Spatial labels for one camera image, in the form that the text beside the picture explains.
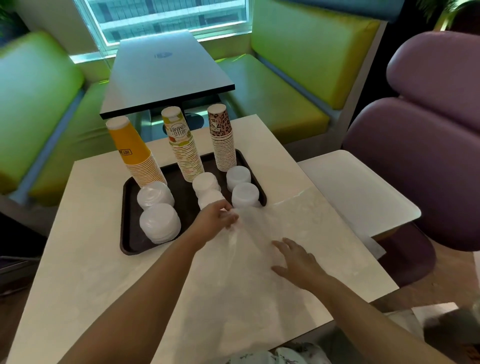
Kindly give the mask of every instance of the window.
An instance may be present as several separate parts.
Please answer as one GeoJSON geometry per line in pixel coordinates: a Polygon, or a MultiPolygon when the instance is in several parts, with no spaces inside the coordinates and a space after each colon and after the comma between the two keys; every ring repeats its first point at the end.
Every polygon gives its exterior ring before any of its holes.
{"type": "Polygon", "coordinates": [[[98,49],[122,39],[188,29],[197,39],[251,30],[251,0],[74,0],[98,49]]]}

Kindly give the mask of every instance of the green booth seat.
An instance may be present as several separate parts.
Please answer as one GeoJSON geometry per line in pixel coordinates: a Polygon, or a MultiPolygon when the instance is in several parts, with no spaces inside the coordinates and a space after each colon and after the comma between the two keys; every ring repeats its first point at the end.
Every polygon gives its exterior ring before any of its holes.
{"type": "Polygon", "coordinates": [[[75,161],[116,150],[99,115],[107,84],[102,82],[88,88],[29,191],[29,196],[41,205],[58,205],[75,161]]]}
{"type": "Polygon", "coordinates": [[[0,49],[0,194],[15,191],[84,82],[47,33],[0,49]]]}
{"type": "Polygon", "coordinates": [[[326,131],[330,118],[252,55],[217,62],[235,83],[225,95],[234,112],[257,114],[282,144],[326,131]]]}
{"type": "Polygon", "coordinates": [[[255,0],[253,13],[257,58],[219,62],[235,82],[227,101],[283,144],[325,133],[322,105],[344,107],[380,21],[283,0],[255,0]]]}

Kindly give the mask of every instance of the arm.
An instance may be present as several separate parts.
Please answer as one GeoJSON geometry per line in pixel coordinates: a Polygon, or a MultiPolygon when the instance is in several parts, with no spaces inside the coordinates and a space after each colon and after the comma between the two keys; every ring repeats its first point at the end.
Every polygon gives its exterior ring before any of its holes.
{"type": "Polygon", "coordinates": [[[385,317],[339,280],[327,275],[315,257],[290,239],[273,244],[287,268],[276,274],[313,293],[358,351],[374,364],[454,364],[425,342],[385,317]]]}
{"type": "Polygon", "coordinates": [[[150,269],[77,340],[59,364],[147,364],[177,304],[195,253],[238,216],[217,201],[204,208],[150,269]]]}

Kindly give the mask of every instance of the forearm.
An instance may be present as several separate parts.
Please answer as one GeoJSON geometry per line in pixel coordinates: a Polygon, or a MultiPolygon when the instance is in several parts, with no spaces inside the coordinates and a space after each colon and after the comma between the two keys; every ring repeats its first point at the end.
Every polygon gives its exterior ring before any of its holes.
{"type": "Polygon", "coordinates": [[[193,257],[182,235],[79,338],[60,363],[150,363],[165,332],[193,257]]]}
{"type": "Polygon", "coordinates": [[[357,350],[372,363],[453,364],[335,278],[327,275],[319,278],[312,293],[357,350]]]}

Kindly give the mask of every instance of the tray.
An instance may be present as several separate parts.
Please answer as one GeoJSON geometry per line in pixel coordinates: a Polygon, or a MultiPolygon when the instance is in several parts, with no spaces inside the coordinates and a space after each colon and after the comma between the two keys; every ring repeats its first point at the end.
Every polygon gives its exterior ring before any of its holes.
{"type": "MultiPolygon", "coordinates": [[[[245,166],[250,170],[250,173],[252,174],[252,183],[256,185],[260,191],[259,201],[262,206],[265,206],[267,203],[267,196],[265,195],[265,192],[252,173],[252,170],[248,166],[248,163],[243,157],[242,153],[238,149],[235,151],[237,153],[237,165],[245,166]]],[[[205,172],[211,172],[216,176],[218,179],[218,184],[222,189],[223,196],[225,196],[226,200],[231,203],[232,192],[227,189],[227,173],[221,172],[217,169],[214,154],[205,154],[200,156],[200,159],[204,165],[205,172]]],[[[188,227],[197,217],[197,214],[200,212],[200,208],[198,207],[198,199],[195,195],[195,191],[192,188],[192,184],[183,179],[177,163],[162,167],[161,170],[167,180],[168,187],[172,191],[172,195],[175,198],[174,208],[177,211],[181,221],[180,235],[188,229],[188,227]]],[[[133,177],[130,177],[123,185],[120,249],[126,255],[139,254],[159,245],[153,244],[140,228],[139,220],[143,209],[137,203],[138,191],[140,191],[140,187],[137,185],[133,177]]]]}

